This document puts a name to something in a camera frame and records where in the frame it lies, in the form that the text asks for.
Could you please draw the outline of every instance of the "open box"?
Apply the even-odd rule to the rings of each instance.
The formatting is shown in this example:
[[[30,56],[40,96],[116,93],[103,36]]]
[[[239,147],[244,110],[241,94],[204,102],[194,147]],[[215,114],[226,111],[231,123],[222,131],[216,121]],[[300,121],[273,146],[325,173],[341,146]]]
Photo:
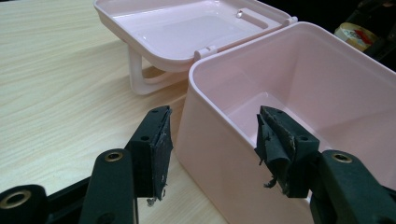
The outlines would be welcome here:
[[[147,94],[187,78],[195,61],[297,22],[254,0],[96,0],[102,23],[128,44],[131,87]],[[142,57],[163,70],[144,77]]]
[[[307,200],[262,186],[272,177],[254,151],[261,105],[396,189],[396,74],[316,25],[297,22],[202,59],[189,81],[176,154],[230,223],[313,221]]]

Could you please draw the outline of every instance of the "storage container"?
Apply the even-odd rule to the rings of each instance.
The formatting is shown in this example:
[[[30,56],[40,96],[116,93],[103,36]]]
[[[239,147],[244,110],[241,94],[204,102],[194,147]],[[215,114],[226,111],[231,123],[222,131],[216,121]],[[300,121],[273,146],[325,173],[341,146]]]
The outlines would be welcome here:
[[[187,78],[192,64],[297,22],[255,0],[96,0],[102,23],[128,44],[131,87],[147,94]],[[163,74],[145,77],[142,57]]]
[[[202,59],[178,131],[182,165],[230,223],[311,223],[308,199],[265,189],[254,151],[261,105],[362,160],[396,189],[396,75],[316,25],[297,22]]]

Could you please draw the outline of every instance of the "light wood tabletop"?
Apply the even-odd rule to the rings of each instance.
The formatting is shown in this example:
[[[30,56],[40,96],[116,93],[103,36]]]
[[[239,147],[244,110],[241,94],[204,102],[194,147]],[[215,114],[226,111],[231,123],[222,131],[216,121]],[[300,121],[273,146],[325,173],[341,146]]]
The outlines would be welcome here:
[[[175,143],[187,81],[139,96],[128,73],[127,46],[92,0],[1,2],[0,192],[36,184],[51,195],[91,175],[157,106],[173,109]],[[140,223],[226,223],[174,154],[167,183],[153,207],[139,199]]]

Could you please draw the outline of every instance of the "wooden table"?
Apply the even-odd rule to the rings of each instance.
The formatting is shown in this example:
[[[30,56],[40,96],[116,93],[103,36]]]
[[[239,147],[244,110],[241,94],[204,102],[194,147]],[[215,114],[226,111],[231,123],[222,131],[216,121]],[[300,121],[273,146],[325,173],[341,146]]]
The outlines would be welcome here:
[[[132,93],[126,44],[92,0],[0,3],[0,192],[37,184],[48,195],[91,175],[96,157],[125,147],[146,113],[170,105],[177,129],[187,82]],[[141,223],[226,223],[172,155],[166,196],[139,199]]]

